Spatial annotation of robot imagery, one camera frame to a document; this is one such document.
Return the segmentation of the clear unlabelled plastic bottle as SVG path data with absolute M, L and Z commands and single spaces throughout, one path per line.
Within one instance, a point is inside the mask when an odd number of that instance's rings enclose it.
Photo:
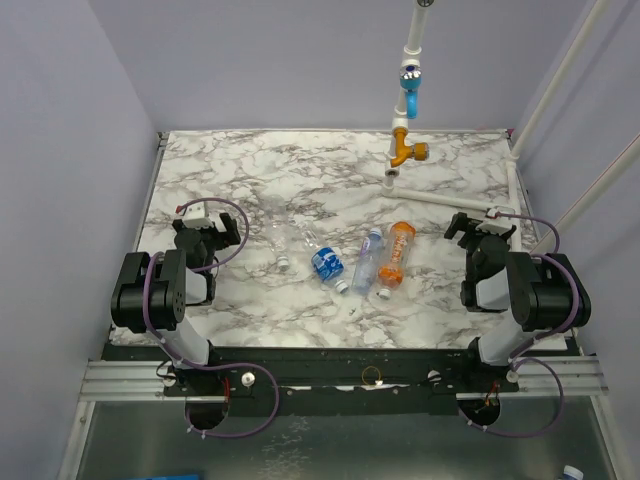
M 276 266 L 280 272 L 290 268 L 289 259 L 290 233 L 289 219 L 285 201 L 277 195 L 262 198 L 264 209 L 265 237 L 275 256 Z

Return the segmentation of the blue label Pocari bottle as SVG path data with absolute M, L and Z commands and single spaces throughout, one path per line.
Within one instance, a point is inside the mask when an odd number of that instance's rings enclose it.
M 315 276 L 323 285 L 340 295 L 345 294 L 349 285 L 345 280 L 346 268 L 339 254 L 313 223 L 301 222 L 299 230 L 305 255 Z

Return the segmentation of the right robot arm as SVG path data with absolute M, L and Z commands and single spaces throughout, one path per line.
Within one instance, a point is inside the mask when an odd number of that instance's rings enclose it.
M 552 250 L 512 250 L 509 241 L 518 227 L 504 223 L 504 218 L 548 226 L 554 236 Z M 495 367 L 515 368 L 516 360 L 536 343 L 585 326 L 592 305 L 568 257 L 559 252 L 560 235 L 552 223 L 492 208 L 483 219 L 454 214 L 444 237 L 451 240 L 458 233 L 458 246 L 465 250 L 462 305 L 470 312 L 507 314 L 470 343 L 475 358 L 460 367 L 462 384 L 480 392 L 496 380 Z

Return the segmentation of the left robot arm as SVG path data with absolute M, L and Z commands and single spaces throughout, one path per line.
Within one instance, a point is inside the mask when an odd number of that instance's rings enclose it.
M 113 323 L 144 334 L 169 356 L 177 369 L 189 369 L 187 382 L 201 395 L 214 393 L 222 380 L 213 364 L 211 342 L 187 319 L 189 306 L 208 306 L 216 293 L 218 270 L 200 272 L 217 264 L 217 253 L 241 242 L 237 221 L 223 212 L 172 222 L 173 249 L 153 258 L 147 252 L 125 255 L 111 297 Z

